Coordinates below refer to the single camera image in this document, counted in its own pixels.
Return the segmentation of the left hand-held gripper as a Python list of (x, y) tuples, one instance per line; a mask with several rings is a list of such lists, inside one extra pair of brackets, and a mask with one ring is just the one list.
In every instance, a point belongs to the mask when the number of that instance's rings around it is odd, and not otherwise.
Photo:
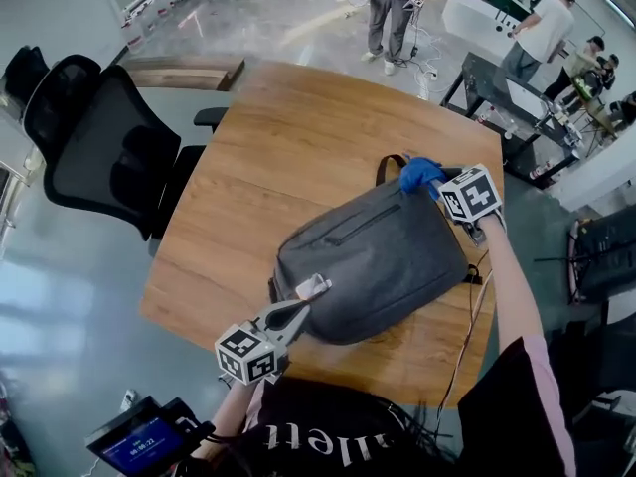
[(311, 301), (332, 287), (314, 273), (295, 287), (298, 299), (262, 309), (253, 319), (232, 325), (215, 343), (218, 365), (225, 375), (245, 386), (275, 383), (289, 365), (289, 347), (303, 332)]

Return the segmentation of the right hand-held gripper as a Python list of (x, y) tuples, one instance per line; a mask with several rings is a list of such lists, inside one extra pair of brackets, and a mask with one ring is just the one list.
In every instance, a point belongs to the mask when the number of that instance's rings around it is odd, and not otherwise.
[(488, 169), (478, 164), (464, 168), (442, 168), (442, 180), (432, 181), (434, 192), (444, 205), (446, 217), (461, 227), (475, 245), (482, 245), (486, 236), (478, 222), (494, 215), (503, 227), (502, 200)]

